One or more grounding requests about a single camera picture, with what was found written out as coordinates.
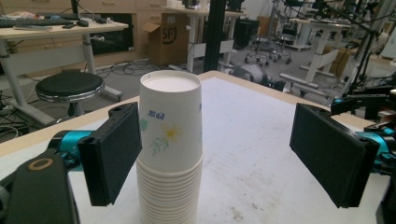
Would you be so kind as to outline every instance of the floor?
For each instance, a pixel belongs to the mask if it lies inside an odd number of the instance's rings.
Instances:
[[[311,49],[303,49],[301,51],[288,49],[292,58],[292,61],[289,64],[286,64],[286,59],[282,58],[276,63],[270,61],[267,66],[263,67],[263,69],[256,65],[256,61],[254,59],[250,59],[251,62],[249,62],[247,65],[245,63],[245,57],[249,52],[248,48],[236,50],[232,56],[232,64],[234,66],[252,66],[255,69],[259,69],[258,71],[263,72],[273,81],[283,80],[283,78],[280,76],[281,73],[304,78],[306,71],[300,69],[300,65],[309,65],[316,48],[316,44],[317,41],[314,40]],[[194,74],[199,75],[203,72],[203,63],[203,60],[197,60],[195,62],[193,69]],[[185,64],[176,65],[182,69],[186,68]],[[97,70],[97,75],[105,79],[107,86],[122,91],[122,100],[125,100],[135,97],[139,94],[139,79],[144,74],[163,69],[170,68],[152,65],[149,63],[149,60],[146,59],[123,64],[114,64],[110,67],[101,68]],[[227,74],[233,71],[230,68],[224,68],[222,66],[219,67],[219,70]],[[65,116],[67,113],[67,105],[47,103],[37,98],[35,94],[35,84],[39,79],[40,77],[32,78],[27,83],[23,83],[22,89],[26,95],[27,102],[36,108],[43,110],[54,118],[61,118]],[[287,80],[284,81],[286,81],[285,91],[290,90],[291,83]],[[323,91],[337,93],[341,90],[339,80],[335,77],[316,76],[314,82],[318,83]],[[300,91],[297,88],[292,87],[291,91],[294,95],[301,96]],[[6,105],[7,100],[12,95],[10,90],[0,91],[0,94],[2,104]],[[321,105],[326,105],[328,103],[328,98],[313,93],[306,94],[304,98]],[[82,104],[85,110],[93,111],[107,105],[112,105],[116,103],[116,101],[116,98],[101,93],[90,100],[84,101]],[[4,142],[43,128],[34,120],[27,118],[22,113],[14,110],[0,110],[0,125],[0,142]]]

